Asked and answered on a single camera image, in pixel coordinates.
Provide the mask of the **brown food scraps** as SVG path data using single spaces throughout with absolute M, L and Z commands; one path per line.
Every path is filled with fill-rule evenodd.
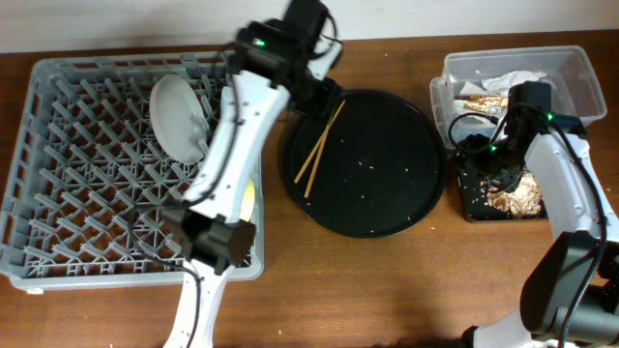
M 506 213 L 509 218 L 534 218 L 543 210 L 543 199 L 533 174 L 525 170 L 514 190 L 489 191 L 484 205 Z

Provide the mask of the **gold foil wrapper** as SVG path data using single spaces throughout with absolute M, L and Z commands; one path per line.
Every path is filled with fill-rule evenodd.
M 486 95 L 458 96 L 455 99 L 455 105 L 473 112 L 500 116 L 508 107 L 508 99 Z

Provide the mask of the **white napkin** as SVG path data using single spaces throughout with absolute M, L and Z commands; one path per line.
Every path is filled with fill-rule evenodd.
M 514 71 L 505 73 L 499 77 L 483 79 L 481 82 L 474 83 L 466 81 L 461 90 L 455 94 L 455 99 L 458 96 L 471 95 L 500 96 L 508 98 L 509 90 L 512 87 L 524 82 L 537 82 L 543 77 L 546 77 L 545 72 Z M 473 112 L 456 105 L 455 108 L 459 114 Z

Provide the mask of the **yellow bowl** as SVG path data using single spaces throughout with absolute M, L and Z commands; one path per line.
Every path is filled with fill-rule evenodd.
M 252 179 L 249 179 L 241 202 L 240 220 L 250 222 L 255 204 L 255 185 Z

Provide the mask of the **grey round plate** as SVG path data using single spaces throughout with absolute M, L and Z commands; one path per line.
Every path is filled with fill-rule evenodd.
M 193 164 L 204 157 L 200 143 L 210 127 L 191 85 L 177 74 L 167 74 L 151 91 L 151 126 L 163 151 L 173 160 Z

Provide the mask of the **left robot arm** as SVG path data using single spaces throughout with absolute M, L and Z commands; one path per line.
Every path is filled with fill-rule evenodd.
M 229 58 L 229 104 L 205 163 L 181 202 L 162 218 L 183 240 L 184 284 L 168 347 L 210 347 L 225 284 L 256 235 L 241 219 L 242 199 L 266 138 L 285 109 L 329 116 L 340 88 L 328 78 L 341 56 L 334 19 L 320 1 L 292 0 L 281 19 L 239 30 Z

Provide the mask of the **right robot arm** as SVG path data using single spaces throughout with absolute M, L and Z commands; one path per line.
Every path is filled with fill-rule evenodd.
M 584 125 L 552 111 L 551 87 L 537 81 L 511 87 L 506 115 L 494 124 L 492 137 L 457 143 L 457 170 L 497 189 L 531 172 L 554 243 L 525 281 L 519 309 L 469 328 L 463 346 L 617 346 L 618 216 L 594 171 Z

